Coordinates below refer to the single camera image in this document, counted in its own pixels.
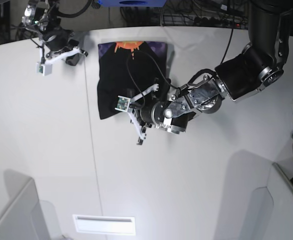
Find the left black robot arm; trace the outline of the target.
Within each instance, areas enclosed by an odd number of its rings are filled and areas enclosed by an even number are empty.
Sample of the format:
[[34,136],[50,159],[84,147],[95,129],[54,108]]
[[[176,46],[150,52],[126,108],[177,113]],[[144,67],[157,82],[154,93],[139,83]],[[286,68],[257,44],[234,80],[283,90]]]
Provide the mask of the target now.
[[214,69],[199,70],[177,87],[168,78],[154,83],[130,99],[127,113],[138,134],[139,145],[147,128],[179,134],[198,114],[213,114],[226,97],[239,101],[254,95],[284,73],[289,56],[293,3],[289,0],[251,0],[248,3],[249,43],[230,60]]

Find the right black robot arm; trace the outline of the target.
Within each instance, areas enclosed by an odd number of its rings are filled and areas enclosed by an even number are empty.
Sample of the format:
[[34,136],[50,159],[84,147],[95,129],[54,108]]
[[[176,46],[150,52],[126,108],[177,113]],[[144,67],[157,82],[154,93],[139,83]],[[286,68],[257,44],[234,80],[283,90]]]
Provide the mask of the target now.
[[74,39],[73,30],[61,26],[62,18],[72,19],[82,15],[92,4],[89,0],[76,13],[63,13],[59,10],[58,0],[30,0],[22,16],[22,27],[35,33],[40,41],[39,67],[52,65],[65,59],[66,63],[75,66],[80,56],[88,56],[88,52],[79,46]]

